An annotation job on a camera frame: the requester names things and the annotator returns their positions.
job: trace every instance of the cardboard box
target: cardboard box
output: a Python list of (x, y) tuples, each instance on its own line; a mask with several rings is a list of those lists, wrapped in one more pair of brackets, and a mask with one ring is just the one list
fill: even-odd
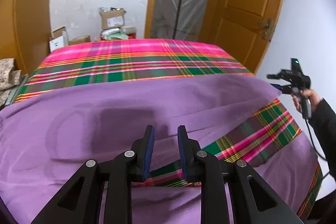
[(77, 45), (77, 44), (82, 44), (86, 42), (91, 42), (91, 38), (89, 35), (86, 35), (84, 37), (77, 37), (73, 39), (72, 41), (69, 42), (69, 45)]
[(136, 39), (137, 37), (137, 29), (133, 26), (123, 26), (120, 28), (121, 31), (128, 35), (128, 39)]
[(53, 52), (54, 50), (58, 48), (63, 48), (65, 46), (68, 46), (68, 41), (63, 36), (57, 37), (49, 41), (50, 52)]
[(59, 29), (53, 31), (53, 33), (51, 34), (51, 37), (55, 39), (57, 37), (62, 36), (63, 35), (62, 32), (66, 32), (66, 31), (67, 31), (67, 28), (65, 26), (60, 27)]
[(118, 28), (125, 25), (125, 10), (99, 12), (101, 16), (101, 28), (103, 30)]

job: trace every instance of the yellow door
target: yellow door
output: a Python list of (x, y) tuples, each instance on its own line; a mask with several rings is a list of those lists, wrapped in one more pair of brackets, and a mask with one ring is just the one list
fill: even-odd
[(198, 40), (220, 46), (254, 73), (281, 5), (282, 0), (208, 0)]

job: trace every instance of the plaid bedspread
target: plaid bedspread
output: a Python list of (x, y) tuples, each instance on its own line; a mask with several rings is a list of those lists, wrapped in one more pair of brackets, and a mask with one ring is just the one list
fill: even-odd
[[(16, 102), (75, 85), (216, 73), (252, 75), (215, 45), (168, 39), (90, 42), (51, 53), (34, 71)], [(204, 150), (219, 159), (231, 162), (244, 159), (252, 166), (258, 166), (300, 133), (301, 129), (293, 117), (276, 99)], [(322, 173), (317, 165), (310, 191), (297, 212), (303, 221), (310, 213), (321, 182)], [(183, 180), (180, 161), (152, 171), (145, 183), (138, 184), (168, 187), (199, 185), (190, 185)]]

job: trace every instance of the package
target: package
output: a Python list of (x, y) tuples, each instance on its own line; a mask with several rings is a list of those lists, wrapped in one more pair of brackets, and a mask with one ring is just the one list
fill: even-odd
[(114, 34), (109, 34), (105, 37), (105, 40), (127, 40), (128, 39), (128, 35), (121, 33), (121, 32), (117, 32)]
[(54, 50), (58, 48), (63, 48), (65, 46), (68, 46), (68, 41), (62, 35), (49, 41), (50, 52), (53, 52)]
[(100, 37), (105, 37), (107, 35), (114, 34), (117, 32), (120, 32), (120, 28), (112, 28), (112, 29), (103, 30), (100, 33)]
[(100, 16), (101, 16), (101, 28), (103, 30), (111, 29), (111, 28), (118, 28), (125, 25), (125, 13), (126, 11), (121, 9), (115, 8), (100, 7)]
[(53, 31), (49, 38), (50, 52), (53, 52), (57, 48), (68, 46), (68, 41), (68, 33), (65, 26)]
[(135, 39), (137, 37), (137, 29), (133, 26), (122, 26), (120, 30), (128, 35), (128, 39)]
[(60, 27), (58, 28), (57, 30), (53, 31), (51, 33), (51, 38), (50, 38), (50, 41), (55, 39), (55, 38), (58, 38), (60, 36), (63, 36), (64, 39), (68, 42), (68, 33), (67, 33), (67, 28), (65, 26), (63, 27)]
[(77, 37), (72, 39), (72, 41), (69, 42), (69, 45), (77, 45), (77, 44), (82, 44), (86, 42), (91, 42), (91, 38), (89, 35), (86, 35), (84, 37)]

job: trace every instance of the door handle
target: door handle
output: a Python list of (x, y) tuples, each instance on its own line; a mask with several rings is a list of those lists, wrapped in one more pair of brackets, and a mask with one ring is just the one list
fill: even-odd
[(266, 23), (259, 22), (258, 25), (264, 27), (264, 34), (263, 34), (262, 38), (266, 40), (267, 35), (272, 30), (273, 20), (271, 20), (270, 18), (268, 18)]

